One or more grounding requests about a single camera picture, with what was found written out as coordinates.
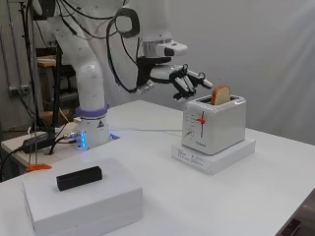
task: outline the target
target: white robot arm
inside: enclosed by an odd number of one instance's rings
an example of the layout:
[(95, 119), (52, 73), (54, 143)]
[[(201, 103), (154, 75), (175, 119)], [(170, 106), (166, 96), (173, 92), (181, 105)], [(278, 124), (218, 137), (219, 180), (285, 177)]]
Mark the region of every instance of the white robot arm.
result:
[[(167, 0), (131, 0), (131, 6), (132, 1), (135, 1), (138, 18), (131, 17), (130, 19), (134, 21), (133, 26), (139, 24), (144, 49), (144, 56), (137, 60), (137, 92), (146, 92), (154, 84), (171, 84), (178, 90), (173, 98), (180, 100), (194, 96), (198, 85), (211, 89), (213, 85), (206, 80), (204, 73), (189, 71), (188, 65), (166, 65), (171, 61), (171, 57), (183, 55), (188, 49), (186, 45), (174, 41), (169, 32)], [(131, 16), (128, 10), (132, 11), (128, 6), (118, 10), (116, 19), (121, 16)], [(131, 36), (138, 33), (136, 29), (130, 32)]]
[[(29, 0), (29, 5), (48, 19), (64, 55), (76, 71), (79, 115), (82, 118), (77, 127), (78, 148), (94, 148), (110, 141), (103, 90), (107, 76), (100, 67), (96, 52), (91, 49), (91, 38), (106, 40), (103, 50), (107, 49), (115, 81), (130, 93), (146, 92), (155, 84), (170, 84), (178, 90), (174, 98), (180, 100), (195, 95), (198, 85), (212, 88), (205, 74), (189, 71), (187, 65), (167, 65), (172, 57), (184, 54), (187, 46), (172, 40), (166, 1), (130, 0), (126, 5), (126, 0)], [(121, 30), (117, 24), (119, 18), (130, 19), (132, 27)], [(99, 20), (108, 20), (105, 36), (95, 36), (89, 30), (89, 26)], [(122, 37), (140, 35), (143, 42), (144, 56), (137, 58), (138, 78), (132, 89), (121, 83), (112, 63), (109, 38), (113, 27)]]

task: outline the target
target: floor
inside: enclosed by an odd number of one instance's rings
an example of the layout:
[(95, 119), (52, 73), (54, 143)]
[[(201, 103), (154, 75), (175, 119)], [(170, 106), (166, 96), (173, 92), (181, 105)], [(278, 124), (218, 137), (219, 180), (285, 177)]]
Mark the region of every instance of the floor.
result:
[(301, 221), (301, 227), (294, 236), (315, 235), (315, 191), (296, 213), (295, 219)]

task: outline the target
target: label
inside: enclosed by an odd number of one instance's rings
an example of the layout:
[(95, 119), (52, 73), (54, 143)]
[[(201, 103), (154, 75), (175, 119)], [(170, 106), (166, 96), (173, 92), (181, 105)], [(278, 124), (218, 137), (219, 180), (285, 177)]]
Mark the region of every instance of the label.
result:
[(98, 123), (98, 126), (97, 126), (98, 128), (102, 128), (102, 127), (104, 127), (104, 123), (102, 123), (102, 121), (99, 121), (99, 123)]
[(200, 158), (193, 154), (187, 155), (187, 153), (181, 149), (178, 150), (177, 156), (179, 159), (182, 159), (185, 162), (190, 162), (196, 166), (204, 166), (206, 164), (206, 161), (203, 158)]

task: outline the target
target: white platform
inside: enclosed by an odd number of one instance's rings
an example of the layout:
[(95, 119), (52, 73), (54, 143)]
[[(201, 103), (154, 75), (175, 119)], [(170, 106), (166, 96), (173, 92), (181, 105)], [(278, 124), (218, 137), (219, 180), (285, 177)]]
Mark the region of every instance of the white platform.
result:
[[(102, 180), (59, 192), (57, 176), (93, 166)], [(36, 236), (98, 236), (142, 218), (142, 188), (112, 158), (33, 172), (23, 184)]]
[(215, 175), (241, 159), (255, 153), (256, 141), (245, 140), (217, 154), (207, 155), (181, 144), (171, 147), (171, 156), (188, 166), (209, 175)]

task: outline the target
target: sticker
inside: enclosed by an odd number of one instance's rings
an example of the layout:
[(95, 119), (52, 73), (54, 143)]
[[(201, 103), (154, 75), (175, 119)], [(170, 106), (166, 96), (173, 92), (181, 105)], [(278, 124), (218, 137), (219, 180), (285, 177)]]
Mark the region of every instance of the sticker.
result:
[(102, 127), (104, 127), (104, 123), (102, 123), (102, 121), (99, 121), (99, 123), (98, 123), (98, 126), (97, 126), (98, 128), (102, 128)]

